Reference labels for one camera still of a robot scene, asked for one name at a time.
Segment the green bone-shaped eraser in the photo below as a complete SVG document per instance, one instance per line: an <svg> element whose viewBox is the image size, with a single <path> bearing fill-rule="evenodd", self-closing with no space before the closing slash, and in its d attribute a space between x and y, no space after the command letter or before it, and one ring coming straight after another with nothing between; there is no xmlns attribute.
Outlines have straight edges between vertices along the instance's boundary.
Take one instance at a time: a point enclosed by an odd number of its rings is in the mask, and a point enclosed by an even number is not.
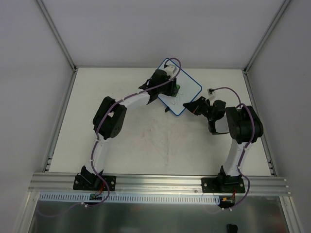
<svg viewBox="0 0 311 233"><path fill-rule="evenodd" d="M178 94L178 92L179 92L179 89L180 89L180 85L176 85L176 89L177 89L177 91L176 91L176 94Z"/></svg>

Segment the blue-framed whiteboard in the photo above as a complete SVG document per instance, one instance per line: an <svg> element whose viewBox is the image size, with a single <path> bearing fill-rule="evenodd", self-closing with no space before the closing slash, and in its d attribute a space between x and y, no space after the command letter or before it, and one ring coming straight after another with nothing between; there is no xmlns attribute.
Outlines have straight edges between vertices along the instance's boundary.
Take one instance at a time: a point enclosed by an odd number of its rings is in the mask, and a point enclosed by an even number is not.
<svg viewBox="0 0 311 233"><path fill-rule="evenodd" d="M175 116L180 116L185 107L184 103L192 102L202 91L202 86L193 79L188 73L181 69L176 78L176 84L180 86L175 97L168 97L163 94L158 95L158 99L166 106Z"/></svg>

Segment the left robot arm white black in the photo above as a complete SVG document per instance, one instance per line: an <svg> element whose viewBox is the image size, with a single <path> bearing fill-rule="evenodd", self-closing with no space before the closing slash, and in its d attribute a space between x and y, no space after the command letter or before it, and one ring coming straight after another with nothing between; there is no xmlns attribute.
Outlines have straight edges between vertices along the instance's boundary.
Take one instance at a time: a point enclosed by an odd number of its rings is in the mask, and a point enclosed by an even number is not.
<svg viewBox="0 0 311 233"><path fill-rule="evenodd" d="M109 96L103 99L92 121L96 140L91 158L75 176L74 190L110 189L109 179L103 176L108 140L121 132L128 111L150 104L160 94L175 97L179 90L176 78L180 70L174 65L165 65L163 69L156 69L136 93L119 101Z"/></svg>

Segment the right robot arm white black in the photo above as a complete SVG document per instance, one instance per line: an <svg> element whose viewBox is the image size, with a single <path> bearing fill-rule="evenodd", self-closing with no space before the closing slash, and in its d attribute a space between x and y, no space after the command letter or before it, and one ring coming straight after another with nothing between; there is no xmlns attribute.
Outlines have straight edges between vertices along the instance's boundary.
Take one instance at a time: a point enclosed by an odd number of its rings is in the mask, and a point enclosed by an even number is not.
<svg viewBox="0 0 311 233"><path fill-rule="evenodd" d="M218 187L221 191L228 192L235 185L239 186L246 151L263 135L262 122L253 107L242 103L237 107L227 107L222 100L210 104L204 97L184 103L183 106L196 116L206 117L208 130L212 135L230 134L232 139L224 165L217 177L207 182L207 187Z"/></svg>

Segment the small black object bottom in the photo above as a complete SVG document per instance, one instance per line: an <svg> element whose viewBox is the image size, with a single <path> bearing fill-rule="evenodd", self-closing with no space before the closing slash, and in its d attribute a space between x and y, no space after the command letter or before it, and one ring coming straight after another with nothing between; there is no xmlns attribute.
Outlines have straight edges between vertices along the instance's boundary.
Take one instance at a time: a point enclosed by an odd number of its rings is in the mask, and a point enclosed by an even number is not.
<svg viewBox="0 0 311 233"><path fill-rule="evenodd" d="M234 224L227 225L227 232L228 233L238 233L238 226Z"/></svg>

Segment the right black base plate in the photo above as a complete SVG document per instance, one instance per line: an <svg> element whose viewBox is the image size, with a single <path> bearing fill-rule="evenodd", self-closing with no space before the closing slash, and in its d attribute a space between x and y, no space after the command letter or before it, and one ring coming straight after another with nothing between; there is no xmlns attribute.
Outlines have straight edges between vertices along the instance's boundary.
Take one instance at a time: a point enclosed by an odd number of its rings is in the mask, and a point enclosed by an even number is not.
<svg viewBox="0 0 311 233"><path fill-rule="evenodd" d="M245 193L245 185L241 176L220 179L220 177L203 177L201 179L203 193Z"/></svg>

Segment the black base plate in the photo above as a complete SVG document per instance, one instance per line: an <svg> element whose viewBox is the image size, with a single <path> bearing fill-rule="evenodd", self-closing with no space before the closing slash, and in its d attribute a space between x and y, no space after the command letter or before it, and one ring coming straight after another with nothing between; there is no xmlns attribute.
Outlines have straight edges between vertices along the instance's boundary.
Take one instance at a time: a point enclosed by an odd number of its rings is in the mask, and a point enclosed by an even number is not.
<svg viewBox="0 0 311 233"><path fill-rule="evenodd" d="M203 193L245 193L245 185L241 176L220 179L220 177L203 177L201 179Z"/></svg>
<svg viewBox="0 0 311 233"><path fill-rule="evenodd" d="M115 191L116 176L102 175L100 179L95 174L79 173L73 182L73 190L79 191L99 191L102 187L103 191L107 191L107 186L110 191Z"/></svg>

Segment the left aluminium frame post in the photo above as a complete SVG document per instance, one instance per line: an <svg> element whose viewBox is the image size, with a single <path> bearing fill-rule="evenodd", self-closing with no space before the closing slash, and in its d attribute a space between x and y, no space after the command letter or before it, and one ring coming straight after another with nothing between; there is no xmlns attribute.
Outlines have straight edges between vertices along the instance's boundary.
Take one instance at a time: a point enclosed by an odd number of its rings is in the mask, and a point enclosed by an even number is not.
<svg viewBox="0 0 311 233"><path fill-rule="evenodd" d="M69 67L71 68L72 71L75 71L77 69L77 66L75 64L75 62L73 61L55 23L54 20L52 19L45 3L43 0L35 0L35 3L39 9L39 11L41 12L45 22L47 23L51 33L53 34L58 46L60 47L60 50L62 52L62 54L64 55Z"/></svg>

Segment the aluminium frame post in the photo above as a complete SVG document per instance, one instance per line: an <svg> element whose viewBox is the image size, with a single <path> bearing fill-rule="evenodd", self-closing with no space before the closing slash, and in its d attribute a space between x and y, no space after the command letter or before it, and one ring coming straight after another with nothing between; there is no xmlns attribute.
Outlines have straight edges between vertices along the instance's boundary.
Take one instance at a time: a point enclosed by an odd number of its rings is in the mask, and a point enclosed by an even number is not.
<svg viewBox="0 0 311 233"><path fill-rule="evenodd" d="M246 66L244 67L243 71L244 73L248 73L248 71L251 69L252 65L254 64L255 60L259 56L259 53L262 51L264 45L268 41L270 35L274 31L275 27L281 20L282 16L284 15L285 11L289 7L292 0L283 0L280 7L278 8L276 14L272 18L271 22L269 23L266 31L264 32L262 38L260 39L258 45L256 46L253 54L251 55L249 61L247 62Z"/></svg>
<svg viewBox="0 0 311 233"><path fill-rule="evenodd" d="M69 67L71 68L72 71L75 71L77 69L77 66L75 64L75 62L73 61L55 23L54 20L52 19L45 3L43 0L35 0L35 3L39 9L39 11L41 12L45 22L47 23L51 33L53 34L58 46L60 47L60 50L62 52L62 54L64 55Z"/></svg>

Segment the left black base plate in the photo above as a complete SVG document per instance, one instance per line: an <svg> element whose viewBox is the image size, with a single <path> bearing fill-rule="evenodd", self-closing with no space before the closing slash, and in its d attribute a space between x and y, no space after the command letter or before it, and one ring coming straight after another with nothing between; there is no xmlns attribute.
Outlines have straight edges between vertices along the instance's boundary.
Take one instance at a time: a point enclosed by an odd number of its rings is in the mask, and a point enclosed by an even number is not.
<svg viewBox="0 0 311 233"><path fill-rule="evenodd" d="M102 187L103 191L107 191L107 186L110 191L115 191L116 176L102 175L100 179L95 174L79 173L73 182L73 190L79 191L99 191Z"/></svg>

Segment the right aluminium frame post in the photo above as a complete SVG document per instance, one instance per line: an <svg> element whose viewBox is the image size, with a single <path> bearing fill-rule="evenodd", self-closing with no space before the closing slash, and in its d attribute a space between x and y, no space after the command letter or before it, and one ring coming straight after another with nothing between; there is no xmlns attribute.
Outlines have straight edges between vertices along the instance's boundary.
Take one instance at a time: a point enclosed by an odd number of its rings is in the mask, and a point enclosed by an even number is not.
<svg viewBox="0 0 311 233"><path fill-rule="evenodd" d="M292 0L283 0L280 7L278 8L276 14L272 18L271 22L269 23L266 31L264 32L262 38L260 39L258 45L256 46L253 54L251 55L249 61L247 62L246 66L244 67L243 71L244 73L248 73L248 71L251 69L252 65L254 64L255 60L259 56L259 53L262 51L264 45L268 41L270 35L274 31L275 27L281 20L282 16L284 15L285 11L289 7Z"/></svg>

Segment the aluminium front rail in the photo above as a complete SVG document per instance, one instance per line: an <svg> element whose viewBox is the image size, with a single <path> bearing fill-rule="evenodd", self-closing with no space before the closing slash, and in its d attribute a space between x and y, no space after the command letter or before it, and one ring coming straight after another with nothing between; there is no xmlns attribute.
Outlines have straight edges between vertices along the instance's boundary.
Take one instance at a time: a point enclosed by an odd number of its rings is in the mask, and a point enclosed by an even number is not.
<svg viewBox="0 0 311 233"><path fill-rule="evenodd" d="M73 191L75 173L34 173L28 191ZM139 175L116 174L115 193L128 194L202 194L202 176L198 175ZM275 176L251 176L249 195L251 196L286 196L292 191L287 180Z"/></svg>

